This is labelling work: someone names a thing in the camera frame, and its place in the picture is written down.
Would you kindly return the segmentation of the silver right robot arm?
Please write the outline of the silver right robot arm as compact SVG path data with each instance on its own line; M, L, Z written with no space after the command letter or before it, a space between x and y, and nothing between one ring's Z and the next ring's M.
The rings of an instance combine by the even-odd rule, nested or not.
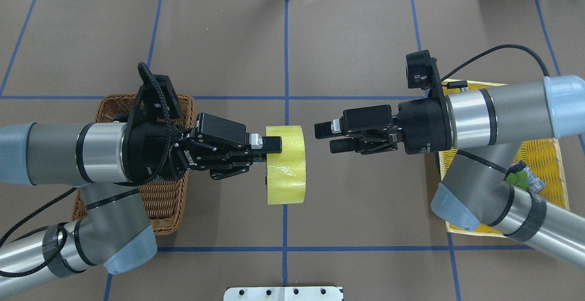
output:
M407 154L456 149L431 201L433 213L472 232L481 224L547 255L584 267L584 219L520 187L506 173L521 143L584 132L584 81L543 77L444 95L436 83L428 97L345 110L316 123L317 139L331 153L363 155L397 149Z

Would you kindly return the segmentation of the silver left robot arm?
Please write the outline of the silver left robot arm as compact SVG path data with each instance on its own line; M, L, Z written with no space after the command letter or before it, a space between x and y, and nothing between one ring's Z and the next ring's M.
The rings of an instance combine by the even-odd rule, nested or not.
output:
M133 270L158 251L139 187L178 181L190 170L213 180L243 174L285 150L283 135L259 135L240 123L200 115L184 128L167 110L88 124L28 123L1 129L1 181L64 184L71 189L1 237L1 291L46 284L103 265L112 275ZM9 241L15 230L79 190L86 217L49 224Z

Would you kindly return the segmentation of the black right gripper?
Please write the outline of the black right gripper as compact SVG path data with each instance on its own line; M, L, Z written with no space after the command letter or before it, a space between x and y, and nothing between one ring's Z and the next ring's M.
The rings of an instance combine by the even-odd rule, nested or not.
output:
M362 155L385 153L403 143L407 154L449 150L453 146L447 104L437 98L399 103L392 114L390 105L349 109L341 119L314 124L316 139L336 138L329 143L330 153L356 152Z

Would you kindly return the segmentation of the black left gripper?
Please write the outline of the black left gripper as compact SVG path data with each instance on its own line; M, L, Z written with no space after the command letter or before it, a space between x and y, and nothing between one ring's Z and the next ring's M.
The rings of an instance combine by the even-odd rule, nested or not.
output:
M247 133L244 124L201 112L194 128L172 123L170 138L164 122L140 122L122 154L129 182L143 183L178 181L188 170L209 170L213 180L221 180L278 153L282 137Z

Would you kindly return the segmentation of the white metal robot base mount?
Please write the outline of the white metal robot base mount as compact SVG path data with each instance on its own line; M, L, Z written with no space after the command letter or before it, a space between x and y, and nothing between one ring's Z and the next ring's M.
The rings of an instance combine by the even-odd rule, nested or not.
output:
M344 301L336 286L274 286L228 288L224 301Z

